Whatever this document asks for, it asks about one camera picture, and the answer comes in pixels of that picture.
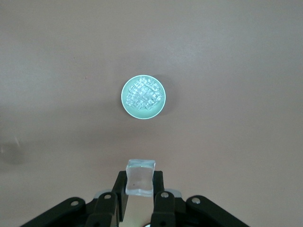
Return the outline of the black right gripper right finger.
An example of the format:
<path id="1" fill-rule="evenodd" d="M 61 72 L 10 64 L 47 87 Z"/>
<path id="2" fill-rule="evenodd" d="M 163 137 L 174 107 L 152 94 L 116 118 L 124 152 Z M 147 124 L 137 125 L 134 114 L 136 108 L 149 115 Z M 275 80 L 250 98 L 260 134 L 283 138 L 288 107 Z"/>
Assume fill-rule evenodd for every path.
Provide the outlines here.
<path id="1" fill-rule="evenodd" d="M 175 196 L 164 188 L 162 171 L 153 174 L 153 195 L 151 227 L 249 227 L 204 196 Z"/>

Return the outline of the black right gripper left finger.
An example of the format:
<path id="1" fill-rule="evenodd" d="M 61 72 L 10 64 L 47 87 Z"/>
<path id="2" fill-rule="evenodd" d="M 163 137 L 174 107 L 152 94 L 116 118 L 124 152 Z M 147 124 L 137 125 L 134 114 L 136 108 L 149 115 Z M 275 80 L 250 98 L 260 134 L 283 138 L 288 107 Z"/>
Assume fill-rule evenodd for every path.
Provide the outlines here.
<path id="1" fill-rule="evenodd" d="M 126 171 L 120 171 L 112 190 L 98 192 L 91 202 L 71 197 L 20 227 L 119 227 L 128 196 Z"/>

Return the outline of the single clear ice cube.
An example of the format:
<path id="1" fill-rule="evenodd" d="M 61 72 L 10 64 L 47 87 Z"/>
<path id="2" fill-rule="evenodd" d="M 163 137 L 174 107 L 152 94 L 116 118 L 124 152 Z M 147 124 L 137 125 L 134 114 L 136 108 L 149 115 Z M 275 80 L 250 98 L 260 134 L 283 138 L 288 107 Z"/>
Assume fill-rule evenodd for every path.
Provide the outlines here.
<path id="1" fill-rule="evenodd" d="M 126 166 L 125 193 L 131 196 L 152 197 L 155 160 L 130 159 Z"/>

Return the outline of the pile of clear ice cubes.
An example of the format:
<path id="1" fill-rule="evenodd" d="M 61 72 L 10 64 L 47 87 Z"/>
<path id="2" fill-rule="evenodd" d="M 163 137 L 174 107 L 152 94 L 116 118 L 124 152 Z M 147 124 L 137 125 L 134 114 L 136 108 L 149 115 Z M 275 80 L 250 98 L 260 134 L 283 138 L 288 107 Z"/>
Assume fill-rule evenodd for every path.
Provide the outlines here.
<path id="1" fill-rule="evenodd" d="M 137 110 L 151 110 L 164 99 L 160 82 L 150 76 L 138 76 L 126 86 L 124 102 Z"/>

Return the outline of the pale green ceramic bowl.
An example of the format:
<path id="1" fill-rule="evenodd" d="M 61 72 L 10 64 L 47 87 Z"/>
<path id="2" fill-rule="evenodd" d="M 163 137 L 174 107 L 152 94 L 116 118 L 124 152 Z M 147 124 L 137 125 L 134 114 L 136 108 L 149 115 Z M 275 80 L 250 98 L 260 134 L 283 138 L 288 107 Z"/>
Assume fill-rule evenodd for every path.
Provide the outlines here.
<path id="1" fill-rule="evenodd" d="M 165 91 L 165 88 L 164 86 L 162 85 L 162 83 L 160 82 L 160 85 L 162 87 L 162 91 L 164 92 L 164 99 L 156 106 L 154 107 L 153 109 L 151 109 L 150 111 L 149 110 L 146 110 L 146 109 L 143 109 L 143 110 L 137 110 L 137 109 L 134 109 L 132 107 L 129 107 L 129 106 L 126 106 L 125 102 L 124 102 L 124 98 L 126 96 L 126 86 L 130 84 L 130 82 L 133 82 L 134 79 L 138 76 L 135 76 L 135 77 L 132 77 L 131 79 L 129 79 L 123 86 L 122 88 L 122 91 L 121 91 L 121 103 L 122 103 L 122 106 L 123 108 L 125 109 L 125 111 L 132 117 L 136 118 L 136 119 L 140 119 L 140 120 L 148 120 L 148 119 L 151 119 L 155 116 L 157 116 L 164 108 L 165 106 L 165 103 L 166 103 L 166 91 Z"/>

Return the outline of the brown table cover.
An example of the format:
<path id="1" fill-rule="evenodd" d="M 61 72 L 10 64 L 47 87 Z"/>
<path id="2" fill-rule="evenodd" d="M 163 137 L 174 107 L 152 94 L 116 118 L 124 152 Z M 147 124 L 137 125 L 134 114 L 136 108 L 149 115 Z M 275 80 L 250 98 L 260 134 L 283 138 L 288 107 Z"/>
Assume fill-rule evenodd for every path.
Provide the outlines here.
<path id="1" fill-rule="evenodd" d="M 132 77 L 166 91 L 122 106 Z M 303 227 L 303 0 L 0 0 L 0 227 L 129 159 L 251 227 Z"/>

